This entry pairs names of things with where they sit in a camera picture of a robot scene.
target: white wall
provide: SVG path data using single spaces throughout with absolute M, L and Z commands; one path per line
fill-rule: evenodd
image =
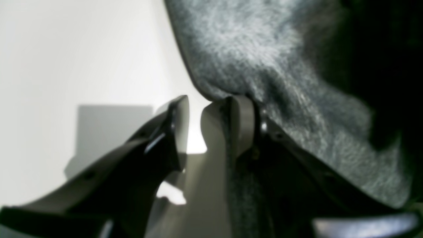
M 65 182 L 79 108 L 155 111 L 181 94 L 191 105 L 188 152 L 204 152 L 208 101 L 189 80 L 162 0 L 0 0 L 0 206 Z

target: gray fabric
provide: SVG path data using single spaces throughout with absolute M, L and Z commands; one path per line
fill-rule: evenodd
M 405 205 L 415 165 L 401 133 L 376 149 L 369 141 L 375 110 L 349 92 L 349 9 L 338 0 L 165 2 L 200 92 L 211 100 L 249 94 L 302 148 L 365 193 Z

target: gray felt cushion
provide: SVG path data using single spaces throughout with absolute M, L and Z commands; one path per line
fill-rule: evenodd
M 204 96 L 250 95 L 302 148 L 366 194 L 395 208 L 409 201 L 415 164 L 401 134 L 376 149 L 369 141 L 375 110 L 351 93 L 349 8 L 338 0 L 165 2 Z

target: black plastic arm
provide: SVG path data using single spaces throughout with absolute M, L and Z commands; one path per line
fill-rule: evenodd
M 21 207 L 4 207 L 0 224 L 43 238 L 141 238 L 160 183 L 184 167 L 189 103 L 142 126 L 51 194 Z

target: small hole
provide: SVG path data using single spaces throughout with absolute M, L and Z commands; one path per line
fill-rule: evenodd
M 328 182 L 331 182 L 331 183 L 336 182 L 336 178 L 335 178 L 335 176 L 334 176 L 332 173 L 330 173 L 330 172 L 326 172 L 326 173 L 324 173 L 323 175 L 324 175 L 325 179 L 326 179 Z
M 276 133 L 275 133 L 275 136 L 276 136 L 276 139 L 278 139 L 278 140 L 280 140 L 280 139 L 282 139 L 282 138 L 283 138 L 283 135 L 282 135 L 282 133 L 280 133 L 280 132 L 276 132 Z
M 90 171 L 90 172 L 88 172 L 88 173 L 84 176 L 84 179 L 85 179 L 85 180 L 91 180 L 91 179 L 93 179 L 95 176 L 96 176 L 96 173 L 95 173 L 95 172 L 93 172 L 93 171 Z

